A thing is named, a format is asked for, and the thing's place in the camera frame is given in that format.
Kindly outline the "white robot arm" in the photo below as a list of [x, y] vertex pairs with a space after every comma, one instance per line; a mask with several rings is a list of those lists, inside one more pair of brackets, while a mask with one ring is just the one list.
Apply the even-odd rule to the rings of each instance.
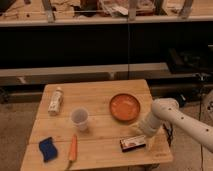
[[151, 138], [158, 132], [163, 121], [176, 125], [213, 153], [213, 127], [181, 112], [174, 98], [155, 99], [150, 111], [130, 128], [137, 134]]

